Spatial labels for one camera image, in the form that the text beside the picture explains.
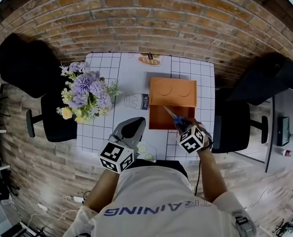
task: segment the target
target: orange box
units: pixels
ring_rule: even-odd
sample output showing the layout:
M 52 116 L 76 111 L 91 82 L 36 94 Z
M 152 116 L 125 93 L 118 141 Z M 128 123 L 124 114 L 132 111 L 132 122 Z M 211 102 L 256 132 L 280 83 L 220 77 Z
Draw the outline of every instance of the orange box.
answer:
M 149 105 L 149 129 L 176 130 L 173 118 L 163 106 L 178 116 L 194 118 L 197 83 L 192 80 L 152 77 Z

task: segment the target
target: box lid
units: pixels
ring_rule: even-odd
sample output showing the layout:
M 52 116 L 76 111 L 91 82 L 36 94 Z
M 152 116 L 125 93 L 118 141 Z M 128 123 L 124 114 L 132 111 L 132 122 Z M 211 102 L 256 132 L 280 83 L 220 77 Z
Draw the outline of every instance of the box lid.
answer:
M 193 80 L 152 77 L 150 105 L 195 108 L 197 105 L 197 83 Z

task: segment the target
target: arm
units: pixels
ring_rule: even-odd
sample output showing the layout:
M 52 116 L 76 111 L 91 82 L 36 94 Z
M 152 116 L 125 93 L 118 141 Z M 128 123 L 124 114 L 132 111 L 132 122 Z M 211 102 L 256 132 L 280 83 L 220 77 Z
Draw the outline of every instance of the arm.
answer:
M 205 199 L 213 202 L 223 193 L 227 187 L 219 171 L 214 156 L 209 149 L 198 152 L 201 161 L 201 178 Z
M 83 205 L 99 213 L 106 205 L 111 203 L 118 179 L 118 173 L 106 169 Z

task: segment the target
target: desk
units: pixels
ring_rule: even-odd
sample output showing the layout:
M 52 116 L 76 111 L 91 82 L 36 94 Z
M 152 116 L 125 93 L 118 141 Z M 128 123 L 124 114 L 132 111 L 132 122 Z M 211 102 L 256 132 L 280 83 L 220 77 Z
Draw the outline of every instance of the desk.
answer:
M 277 146 L 277 119 L 278 117 L 290 117 L 290 133 L 293 134 L 293 90 L 289 89 L 273 97 L 273 138 L 268 143 L 272 148 L 267 152 L 266 169 L 267 173 L 275 173 L 293 165 L 293 157 L 285 157 L 281 154 L 284 149 L 293 150 L 292 141 L 280 147 Z
M 99 70 L 110 85 L 119 82 L 123 93 L 113 100 L 107 116 L 77 126 L 77 146 L 81 151 L 98 153 L 104 140 L 122 121 L 144 117 L 148 124 L 149 80 L 151 77 L 191 79 L 197 81 L 195 118 L 213 136 L 215 120 L 215 74 L 212 63 L 180 57 L 154 55 L 149 60 L 139 53 L 90 53 L 86 61 L 91 70 Z M 198 160 L 197 153 L 187 154 L 176 143 L 176 130 L 149 130 L 139 143 L 139 158 L 160 160 Z

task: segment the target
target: small bottle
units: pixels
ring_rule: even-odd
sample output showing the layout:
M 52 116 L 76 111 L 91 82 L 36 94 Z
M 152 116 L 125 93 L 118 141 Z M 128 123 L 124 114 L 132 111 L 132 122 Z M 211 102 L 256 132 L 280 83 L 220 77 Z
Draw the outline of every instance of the small bottle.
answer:
M 293 154 L 292 154 L 291 150 L 283 150 L 282 153 L 283 153 L 283 156 L 293 157 Z

